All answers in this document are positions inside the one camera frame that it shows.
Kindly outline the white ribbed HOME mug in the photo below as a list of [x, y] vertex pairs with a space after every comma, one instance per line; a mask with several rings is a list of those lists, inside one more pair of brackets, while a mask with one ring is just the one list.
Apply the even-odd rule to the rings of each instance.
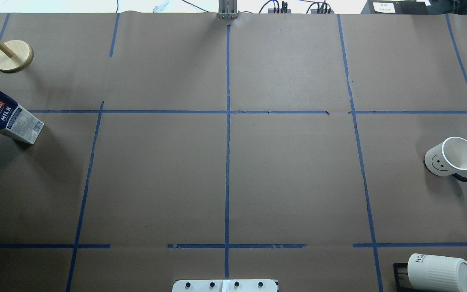
[[467, 261], [462, 258], [413, 253], [407, 274], [415, 290], [467, 292]]

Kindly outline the wooden stand with round base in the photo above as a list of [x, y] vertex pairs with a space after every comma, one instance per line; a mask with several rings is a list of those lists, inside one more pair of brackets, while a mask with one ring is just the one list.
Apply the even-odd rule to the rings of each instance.
[[34, 57], [33, 48], [19, 39], [0, 40], [0, 72], [15, 73], [31, 64]]

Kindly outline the white smiley face mug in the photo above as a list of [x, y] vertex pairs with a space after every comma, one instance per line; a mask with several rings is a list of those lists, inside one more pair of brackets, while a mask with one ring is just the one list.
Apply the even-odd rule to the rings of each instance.
[[467, 140], [456, 136], [446, 138], [426, 152], [424, 164], [436, 176], [452, 176], [467, 182]]

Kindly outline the blue Pascual milk carton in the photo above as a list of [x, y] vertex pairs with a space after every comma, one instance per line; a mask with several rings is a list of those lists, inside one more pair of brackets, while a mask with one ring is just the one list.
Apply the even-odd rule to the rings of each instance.
[[0, 134], [34, 144], [43, 127], [43, 121], [0, 91]]

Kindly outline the black box with white label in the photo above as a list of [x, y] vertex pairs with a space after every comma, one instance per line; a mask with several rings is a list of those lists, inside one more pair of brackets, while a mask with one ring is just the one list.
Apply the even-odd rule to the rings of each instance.
[[393, 14], [393, 15], [428, 15], [425, 2], [403, 0], [367, 0], [361, 15]]

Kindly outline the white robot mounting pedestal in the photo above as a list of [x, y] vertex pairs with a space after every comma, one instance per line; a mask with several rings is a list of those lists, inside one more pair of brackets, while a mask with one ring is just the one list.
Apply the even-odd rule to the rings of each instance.
[[177, 280], [173, 292], [278, 292], [274, 279], [192, 279]]

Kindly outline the aluminium frame post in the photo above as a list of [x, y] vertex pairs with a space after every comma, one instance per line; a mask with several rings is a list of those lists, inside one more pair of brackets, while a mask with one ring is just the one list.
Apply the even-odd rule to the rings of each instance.
[[219, 0], [218, 13], [219, 19], [236, 19], [238, 17], [237, 0]]

